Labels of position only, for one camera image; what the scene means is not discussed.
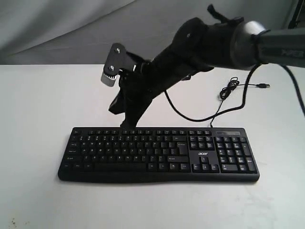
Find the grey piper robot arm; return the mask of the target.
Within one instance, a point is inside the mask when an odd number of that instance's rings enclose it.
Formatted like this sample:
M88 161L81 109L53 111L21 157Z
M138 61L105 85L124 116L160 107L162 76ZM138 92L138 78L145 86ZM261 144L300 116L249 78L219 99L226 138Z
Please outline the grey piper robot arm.
M217 19L213 25L199 18L185 22L172 42L152 60L128 52L114 43L104 64L101 81L119 92L109 106L115 115L124 114L122 128L133 129L154 98L182 80L215 67L246 70L250 75L263 64L305 65L303 28L268 30L242 17L228 19L213 5L208 12Z

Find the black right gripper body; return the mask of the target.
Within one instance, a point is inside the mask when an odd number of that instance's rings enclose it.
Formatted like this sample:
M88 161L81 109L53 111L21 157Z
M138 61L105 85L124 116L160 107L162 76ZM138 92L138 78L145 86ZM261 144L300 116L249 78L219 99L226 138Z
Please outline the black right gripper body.
M120 48L120 100L153 100L191 74L190 53L169 45L152 60Z

